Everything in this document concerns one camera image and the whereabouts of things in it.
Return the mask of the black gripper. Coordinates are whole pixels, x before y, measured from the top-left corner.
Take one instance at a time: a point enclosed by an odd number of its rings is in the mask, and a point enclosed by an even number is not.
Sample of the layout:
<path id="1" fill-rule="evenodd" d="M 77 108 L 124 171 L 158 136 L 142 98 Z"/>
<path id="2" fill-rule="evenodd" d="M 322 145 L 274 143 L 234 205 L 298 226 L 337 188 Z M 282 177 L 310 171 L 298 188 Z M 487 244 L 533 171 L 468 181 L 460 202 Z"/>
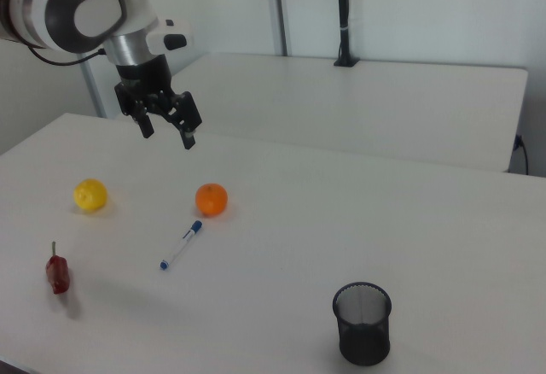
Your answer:
<path id="1" fill-rule="evenodd" d="M 165 55 L 133 66 L 117 66 L 121 81 L 114 87 L 119 108 L 139 126 L 144 138 L 154 134 L 148 112 L 166 113 L 165 120 L 179 132 L 186 150 L 195 145 L 195 132 L 202 118 L 189 91 L 174 94 L 171 70 Z"/>

